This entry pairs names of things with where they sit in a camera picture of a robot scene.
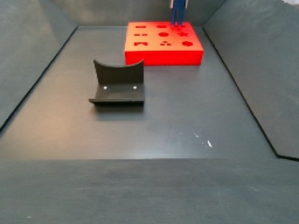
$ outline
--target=white speck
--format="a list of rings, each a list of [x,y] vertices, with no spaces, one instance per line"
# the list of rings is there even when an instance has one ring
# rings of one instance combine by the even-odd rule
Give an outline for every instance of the white speck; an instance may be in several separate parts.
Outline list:
[[[208,145],[209,145],[209,147],[212,148],[212,145],[211,145],[211,141],[208,140]]]

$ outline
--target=gray wall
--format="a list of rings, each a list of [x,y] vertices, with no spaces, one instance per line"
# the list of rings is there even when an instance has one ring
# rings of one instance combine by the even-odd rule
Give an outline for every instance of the gray wall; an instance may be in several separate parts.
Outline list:
[[[76,28],[46,0],[0,0],[0,129]]]
[[[204,29],[276,153],[299,158],[299,10],[228,0]]]
[[[52,0],[78,25],[170,20],[170,0]],[[203,25],[225,0],[191,0],[185,20]]]

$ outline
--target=red block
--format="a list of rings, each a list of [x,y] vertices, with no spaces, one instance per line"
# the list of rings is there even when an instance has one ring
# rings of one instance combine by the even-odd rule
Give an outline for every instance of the red block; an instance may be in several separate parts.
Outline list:
[[[145,66],[196,66],[201,64],[203,47],[189,23],[128,23],[125,64],[144,60]]]

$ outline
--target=black plastic bracket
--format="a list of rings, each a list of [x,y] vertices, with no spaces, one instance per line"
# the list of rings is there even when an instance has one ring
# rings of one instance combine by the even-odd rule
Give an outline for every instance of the black plastic bracket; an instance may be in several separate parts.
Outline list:
[[[93,60],[97,92],[93,104],[144,103],[144,62],[129,66],[108,66]]]

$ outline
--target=star-shaped hole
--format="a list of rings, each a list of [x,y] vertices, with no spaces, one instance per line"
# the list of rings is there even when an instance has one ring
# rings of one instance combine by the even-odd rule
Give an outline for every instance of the star-shaped hole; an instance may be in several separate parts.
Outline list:
[[[177,34],[180,35],[180,37],[188,37],[188,32],[182,32],[182,31],[181,31],[181,32],[178,32]]]

